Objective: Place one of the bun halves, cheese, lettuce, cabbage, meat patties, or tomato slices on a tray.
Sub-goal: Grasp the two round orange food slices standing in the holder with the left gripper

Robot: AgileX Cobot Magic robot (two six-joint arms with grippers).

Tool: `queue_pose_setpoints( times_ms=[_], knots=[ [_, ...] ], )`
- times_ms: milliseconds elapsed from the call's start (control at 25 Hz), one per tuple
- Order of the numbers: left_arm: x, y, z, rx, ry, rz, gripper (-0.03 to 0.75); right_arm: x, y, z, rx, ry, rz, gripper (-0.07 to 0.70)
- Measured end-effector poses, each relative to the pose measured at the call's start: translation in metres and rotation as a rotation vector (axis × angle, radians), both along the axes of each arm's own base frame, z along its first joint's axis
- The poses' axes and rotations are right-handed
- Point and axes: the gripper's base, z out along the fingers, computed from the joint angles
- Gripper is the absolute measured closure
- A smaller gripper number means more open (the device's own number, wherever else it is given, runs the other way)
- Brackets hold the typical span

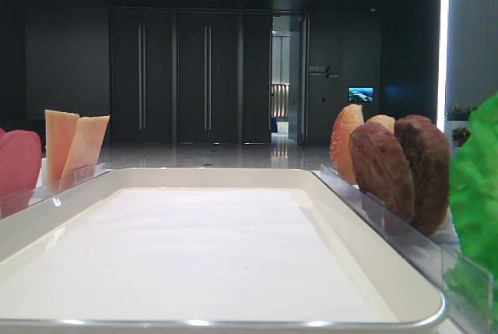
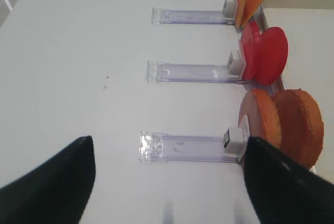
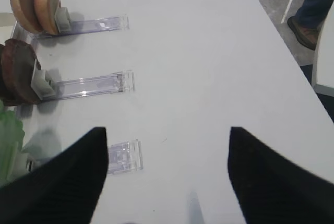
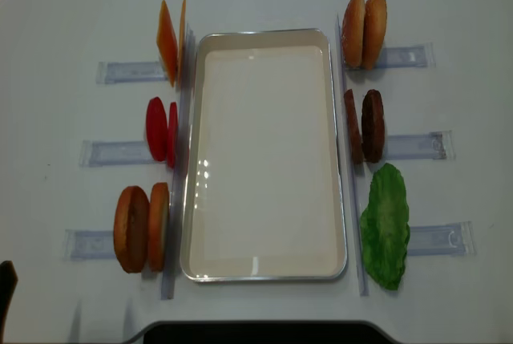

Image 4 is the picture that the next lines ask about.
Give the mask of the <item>black robot base front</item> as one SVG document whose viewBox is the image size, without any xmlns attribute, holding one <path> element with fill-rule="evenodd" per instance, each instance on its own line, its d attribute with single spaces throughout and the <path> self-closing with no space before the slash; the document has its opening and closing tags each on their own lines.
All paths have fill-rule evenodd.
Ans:
<svg viewBox="0 0 513 344">
<path fill-rule="evenodd" d="M 151 328 L 145 343 L 391 343 L 379 330 L 346 322 L 184 322 Z"/>
</svg>

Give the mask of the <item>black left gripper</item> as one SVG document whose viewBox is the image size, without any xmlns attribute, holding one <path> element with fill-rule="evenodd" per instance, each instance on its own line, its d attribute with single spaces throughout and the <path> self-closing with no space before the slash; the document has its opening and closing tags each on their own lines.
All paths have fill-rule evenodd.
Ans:
<svg viewBox="0 0 513 344">
<path fill-rule="evenodd" d="M 10 301 L 14 295 L 14 291 L 18 283 L 18 275 L 15 271 L 12 261 L 4 261 L 1 263 L 0 281 L 1 322 L 4 322 L 6 320 Z"/>
</svg>

